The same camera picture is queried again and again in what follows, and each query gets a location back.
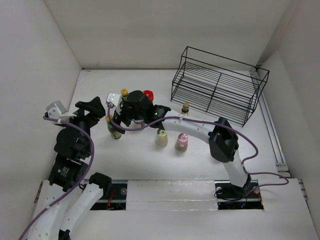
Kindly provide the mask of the red lid chili jar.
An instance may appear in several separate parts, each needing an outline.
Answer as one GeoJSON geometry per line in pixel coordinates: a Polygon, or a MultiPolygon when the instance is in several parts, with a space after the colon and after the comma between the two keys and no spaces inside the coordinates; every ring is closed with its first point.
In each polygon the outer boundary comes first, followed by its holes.
{"type": "Polygon", "coordinates": [[[146,95],[152,103],[154,102],[154,93],[151,90],[144,90],[142,93],[146,95]]]}

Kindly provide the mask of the yellow cap sauce bottle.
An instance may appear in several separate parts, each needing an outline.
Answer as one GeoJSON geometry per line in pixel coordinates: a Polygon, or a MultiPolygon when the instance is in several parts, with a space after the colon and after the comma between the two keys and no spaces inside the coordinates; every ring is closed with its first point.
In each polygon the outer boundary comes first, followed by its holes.
{"type": "Polygon", "coordinates": [[[107,129],[110,133],[110,136],[115,139],[115,140],[118,140],[121,138],[122,134],[117,131],[112,125],[111,125],[111,120],[110,118],[106,115],[105,116],[105,120],[106,120],[106,123],[107,123],[107,129]]]}
{"type": "Polygon", "coordinates": [[[128,89],[127,88],[122,88],[120,93],[121,93],[122,100],[123,101],[127,101],[128,95],[129,95],[128,89]]]}

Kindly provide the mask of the yellow lid spice shaker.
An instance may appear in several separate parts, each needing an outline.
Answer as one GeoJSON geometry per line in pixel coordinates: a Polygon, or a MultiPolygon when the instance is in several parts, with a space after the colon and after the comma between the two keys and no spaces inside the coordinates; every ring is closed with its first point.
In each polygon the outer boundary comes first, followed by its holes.
{"type": "Polygon", "coordinates": [[[155,143],[158,146],[165,147],[168,144],[168,133],[166,130],[158,129],[155,143]]]}

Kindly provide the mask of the small brown cork bottle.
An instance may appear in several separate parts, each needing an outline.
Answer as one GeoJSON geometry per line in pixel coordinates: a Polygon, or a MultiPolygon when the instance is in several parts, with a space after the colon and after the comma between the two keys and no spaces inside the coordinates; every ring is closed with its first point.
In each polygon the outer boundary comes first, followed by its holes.
{"type": "Polygon", "coordinates": [[[189,115],[189,106],[188,102],[184,102],[181,108],[181,114],[188,116],[189,115]]]}

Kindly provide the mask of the pink lid spice shaker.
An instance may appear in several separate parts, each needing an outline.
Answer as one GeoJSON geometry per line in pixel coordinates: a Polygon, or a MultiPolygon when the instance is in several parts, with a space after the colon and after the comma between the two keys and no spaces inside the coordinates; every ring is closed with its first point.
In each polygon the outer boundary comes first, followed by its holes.
{"type": "Polygon", "coordinates": [[[185,133],[180,133],[175,143],[175,149],[180,152],[185,152],[188,148],[189,136],[185,133]]]}

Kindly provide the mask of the white lid dark jar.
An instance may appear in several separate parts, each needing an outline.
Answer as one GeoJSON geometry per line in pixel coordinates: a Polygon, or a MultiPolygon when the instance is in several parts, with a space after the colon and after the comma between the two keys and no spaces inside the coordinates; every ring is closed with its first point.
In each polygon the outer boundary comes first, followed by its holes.
{"type": "Polygon", "coordinates": [[[144,129],[145,123],[143,120],[134,120],[132,123],[132,131],[141,131],[144,129]]]}

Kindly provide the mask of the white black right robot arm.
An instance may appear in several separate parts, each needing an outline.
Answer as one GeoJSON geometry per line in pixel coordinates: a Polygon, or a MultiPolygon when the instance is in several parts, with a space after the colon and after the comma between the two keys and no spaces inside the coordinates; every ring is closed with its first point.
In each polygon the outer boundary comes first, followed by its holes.
{"type": "Polygon", "coordinates": [[[209,145],[210,155],[222,163],[230,180],[228,201],[244,198],[249,193],[251,176],[240,160],[238,136],[228,120],[220,117],[207,122],[191,118],[163,105],[153,104],[146,94],[135,90],[127,95],[116,108],[113,120],[129,126],[132,121],[143,121],[145,125],[159,130],[187,134],[209,145]]]}

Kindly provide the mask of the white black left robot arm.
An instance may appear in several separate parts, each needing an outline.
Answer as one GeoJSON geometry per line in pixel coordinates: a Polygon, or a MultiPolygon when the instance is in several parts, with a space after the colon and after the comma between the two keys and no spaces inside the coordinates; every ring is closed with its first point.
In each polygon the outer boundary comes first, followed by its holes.
{"type": "Polygon", "coordinates": [[[101,99],[76,103],[70,113],[60,101],[51,103],[43,119],[62,130],[56,136],[56,157],[48,177],[45,207],[28,224],[21,240],[71,240],[76,230],[100,198],[112,191],[112,179],[96,172],[84,186],[82,194],[70,206],[72,193],[80,186],[92,166],[95,146],[91,128],[106,115],[101,99]]]}

